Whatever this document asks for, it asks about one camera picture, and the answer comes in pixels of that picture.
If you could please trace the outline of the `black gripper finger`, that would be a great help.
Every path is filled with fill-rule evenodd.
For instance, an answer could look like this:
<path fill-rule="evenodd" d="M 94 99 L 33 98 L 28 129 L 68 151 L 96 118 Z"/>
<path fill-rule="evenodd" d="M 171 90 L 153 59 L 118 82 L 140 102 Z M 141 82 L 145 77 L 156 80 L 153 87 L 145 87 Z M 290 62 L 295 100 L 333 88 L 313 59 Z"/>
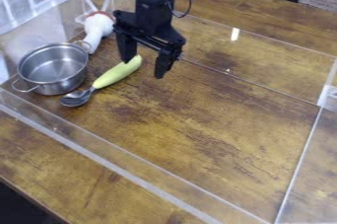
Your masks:
<path fill-rule="evenodd" d="M 121 60 L 128 63 L 137 54 L 137 42 L 129 35 L 121 33 L 116 34 L 116 40 Z"/>
<path fill-rule="evenodd" d="M 158 53 L 158 57 L 156 59 L 156 70 L 154 77 L 157 79 L 162 79 L 165 74 L 170 71 L 170 68 L 174 62 L 179 58 L 181 51 L 177 49 L 162 49 Z"/>

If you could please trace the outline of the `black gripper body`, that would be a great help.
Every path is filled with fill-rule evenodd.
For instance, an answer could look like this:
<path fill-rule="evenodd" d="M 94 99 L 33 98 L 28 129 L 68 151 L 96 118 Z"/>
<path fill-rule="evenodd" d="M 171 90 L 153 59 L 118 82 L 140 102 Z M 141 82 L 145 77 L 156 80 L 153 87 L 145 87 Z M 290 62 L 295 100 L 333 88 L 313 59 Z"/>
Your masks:
<path fill-rule="evenodd" d="M 173 0 L 136 0 L 136 11 L 116 10 L 114 34 L 129 35 L 133 40 L 156 51 L 177 49 L 185 38 L 171 26 Z"/>

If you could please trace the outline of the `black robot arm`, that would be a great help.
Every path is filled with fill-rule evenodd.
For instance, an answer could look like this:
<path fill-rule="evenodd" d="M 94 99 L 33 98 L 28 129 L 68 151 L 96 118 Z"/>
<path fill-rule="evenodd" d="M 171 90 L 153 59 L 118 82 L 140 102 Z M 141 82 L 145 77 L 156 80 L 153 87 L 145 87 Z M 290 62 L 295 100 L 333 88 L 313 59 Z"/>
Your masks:
<path fill-rule="evenodd" d="M 136 0 L 136 12 L 116 10 L 113 32 L 121 60 L 128 63 L 137 54 L 137 44 L 158 52 L 154 77 L 162 79 L 178 60 L 185 38 L 173 28 L 174 0 Z"/>

